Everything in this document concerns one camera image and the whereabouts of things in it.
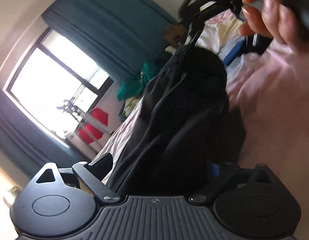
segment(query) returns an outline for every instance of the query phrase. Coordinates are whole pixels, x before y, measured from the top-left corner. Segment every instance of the pink fabric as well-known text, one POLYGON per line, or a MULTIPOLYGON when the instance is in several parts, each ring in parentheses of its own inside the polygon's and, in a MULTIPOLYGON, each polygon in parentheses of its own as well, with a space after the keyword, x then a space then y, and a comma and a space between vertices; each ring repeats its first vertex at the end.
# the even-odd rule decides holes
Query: pink fabric
POLYGON ((205 25, 223 22, 225 19, 227 19, 228 17, 231 17, 231 16, 234 16, 234 14, 232 13, 232 11, 230 9, 228 9, 228 10, 223 11, 223 12, 217 14, 216 16, 210 18, 209 20, 207 20, 205 22, 205 25))
POLYGON ((274 171, 302 209, 295 236, 309 239, 309 54, 297 57, 274 41, 262 56, 244 58, 227 84, 247 131, 239 164, 274 171))

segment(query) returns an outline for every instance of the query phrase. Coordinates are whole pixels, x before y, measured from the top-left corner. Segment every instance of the curtain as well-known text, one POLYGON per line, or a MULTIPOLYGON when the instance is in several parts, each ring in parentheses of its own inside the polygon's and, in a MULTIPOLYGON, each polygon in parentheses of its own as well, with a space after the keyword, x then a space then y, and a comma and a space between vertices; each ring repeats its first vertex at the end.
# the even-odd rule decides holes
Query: curtain
POLYGON ((0 149, 29 178, 48 162, 67 168, 86 160, 39 129, 1 89, 0 149))
POLYGON ((56 0, 42 17, 117 82, 154 61, 167 47, 167 25, 175 23, 152 0, 56 0))

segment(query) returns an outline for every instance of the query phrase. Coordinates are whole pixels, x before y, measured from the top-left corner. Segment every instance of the red cushion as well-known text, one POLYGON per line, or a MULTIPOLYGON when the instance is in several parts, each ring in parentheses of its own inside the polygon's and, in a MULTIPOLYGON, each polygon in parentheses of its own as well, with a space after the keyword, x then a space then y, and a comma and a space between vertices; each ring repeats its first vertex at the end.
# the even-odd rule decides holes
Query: red cushion
MULTIPOLYGON (((108 114, 100 108, 95 108, 91 111, 91 116, 97 119, 100 123, 108 126, 108 114)), ((99 131, 97 128, 87 123, 85 128, 90 131, 96 139, 100 139, 103 135, 103 132, 99 131)), ((79 137, 87 144, 92 143, 94 140, 89 137, 85 130, 80 129, 78 132, 79 137)))

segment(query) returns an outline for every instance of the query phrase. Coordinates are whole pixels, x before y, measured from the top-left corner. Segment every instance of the window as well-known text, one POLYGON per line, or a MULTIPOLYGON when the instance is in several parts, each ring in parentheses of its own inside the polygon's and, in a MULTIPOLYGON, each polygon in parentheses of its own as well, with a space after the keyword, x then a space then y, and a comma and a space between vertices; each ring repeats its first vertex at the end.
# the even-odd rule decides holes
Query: window
POLYGON ((38 122, 64 138, 78 121, 57 107, 71 100, 88 112, 112 83, 88 55, 49 28, 21 62, 7 90, 38 122))

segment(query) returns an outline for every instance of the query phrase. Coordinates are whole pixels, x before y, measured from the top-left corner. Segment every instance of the hand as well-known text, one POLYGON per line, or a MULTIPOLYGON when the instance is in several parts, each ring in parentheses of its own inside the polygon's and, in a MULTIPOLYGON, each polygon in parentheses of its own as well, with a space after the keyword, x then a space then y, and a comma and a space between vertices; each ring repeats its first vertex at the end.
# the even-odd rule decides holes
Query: hand
MULTIPOLYGON (((243 0, 250 3, 254 0, 243 0)), ((278 43, 289 45, 294 52, 308 52, 309 42, 299 38, 294 13, 280 4, 280 0, 264 0, 262 13, 252 6, 245 5, 243 13, 247 22, 239 29, 240 35, 253 35, 274 38, 278 43)))

